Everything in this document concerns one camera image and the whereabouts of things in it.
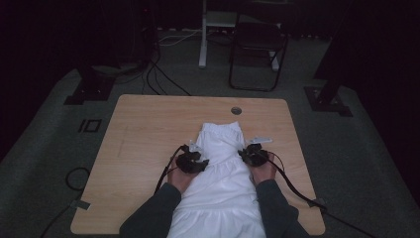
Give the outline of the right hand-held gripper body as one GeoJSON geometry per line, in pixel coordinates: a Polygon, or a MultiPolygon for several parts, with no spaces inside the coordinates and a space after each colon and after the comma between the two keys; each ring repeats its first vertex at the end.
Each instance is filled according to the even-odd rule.
{"type": "Polygon", "coordinates": [[[250,161],[247,163],[249,166],[259,167],[272,160],[271,152],[265,150],[262,143],[263,142],[260,139],[257,139],[256,141],[250,141],[247,145],[247,156],[250,157],[250,161]]]}

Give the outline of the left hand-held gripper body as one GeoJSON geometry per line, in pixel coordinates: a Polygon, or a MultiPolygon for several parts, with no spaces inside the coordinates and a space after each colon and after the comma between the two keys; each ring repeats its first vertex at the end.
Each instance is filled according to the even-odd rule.
{"type": "Polygon", "coordinates": [[[198,169],[203,167],[198,164],[201,162],[202,149],[197,144],[190,142],[188,145],[182,145],[180,150],[182,154],[177,157],[177,167],[186,174],[197,174],[198,169]]]}

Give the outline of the white skirt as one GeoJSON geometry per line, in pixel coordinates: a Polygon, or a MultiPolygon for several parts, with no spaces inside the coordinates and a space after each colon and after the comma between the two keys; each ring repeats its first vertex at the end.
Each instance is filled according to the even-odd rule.
{"type": "Polygon", "coordinates": [[[251,172],[237,122],[205,123],[197,145],[209,161],[175,208],[167,238],[265,238],[251,172]]]}

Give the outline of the person's left hand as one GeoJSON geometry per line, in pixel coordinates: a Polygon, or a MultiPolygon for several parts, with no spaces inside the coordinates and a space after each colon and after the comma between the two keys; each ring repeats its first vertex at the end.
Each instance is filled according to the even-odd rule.
{"type": "Polygon", "coordinates": [[[176,187],[180,193],[184,193],[195,177],[196,174],[186,174],[178,167],[174,167],[169,170],[167,182],[176,187]]]}

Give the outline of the person's right hand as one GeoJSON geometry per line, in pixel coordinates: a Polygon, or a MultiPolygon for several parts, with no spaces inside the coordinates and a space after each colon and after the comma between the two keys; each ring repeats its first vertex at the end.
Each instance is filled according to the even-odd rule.
{"type": "Polygon", "coordinates": [[[266,162],[265,164],[259,167],[250,167],[250,171],[252,174],[254,184],[258,185],[263,181],[275,179],[277,169],[272,163],[266,162]]]}

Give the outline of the black stand with base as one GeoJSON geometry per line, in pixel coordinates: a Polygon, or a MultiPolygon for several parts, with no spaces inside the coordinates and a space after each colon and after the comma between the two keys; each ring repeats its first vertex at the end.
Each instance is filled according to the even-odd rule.
{"type": "Polygon", "coordinates": [[[149,66],[157,41],[155,6],[155,0],[77,0],[63,48],[81,79],[66,105],[109,97],[116,77],[101,74],[97,65],[119,74],[149,66]]]}
{"type": "Polygon", "coordinates": [[[352,117],[350,107],[345,105],[339,96],[340,86],[344,83],[344,64],[340,53],[343,45],[343,23],[333,35],[331,44],[316,70],[325,74],[326,83],[323,87],[305,86],[304,91],[313,111],[337,112],[342,117],[352,117]]]}

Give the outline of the black folding chair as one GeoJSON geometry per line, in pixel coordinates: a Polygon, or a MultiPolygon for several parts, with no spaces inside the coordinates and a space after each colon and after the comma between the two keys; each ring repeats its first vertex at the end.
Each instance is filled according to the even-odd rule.
{"type": "Polygon", "coordinates": [[[236,19],[233,42],[230,51],[229,85],[235,89],[251,91],[273,91],[277,86],[281,74],[285,51],[288,46],[289,32],[297,21],[297,15],[291,12],[274,14],[239,13],[236,19]],[[270,88],[236,85],[233,78],[236,49],[244,51],[267,52],[269,63],[281,54],[280,62],[273,85],[270,88]]]}

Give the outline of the white desk frame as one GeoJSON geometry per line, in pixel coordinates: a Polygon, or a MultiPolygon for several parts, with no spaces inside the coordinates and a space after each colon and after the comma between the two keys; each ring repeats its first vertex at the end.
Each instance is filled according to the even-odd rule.
{"type": "Polygon", "coordinates": [[[228,28],[235,27],[237,14],[234,12],[213,11],[207,9],[207,0],[202,0],[201,14],[201,45],[198,59],[198,67],[205,68],[207,64],[207,28],[228,28]]]}

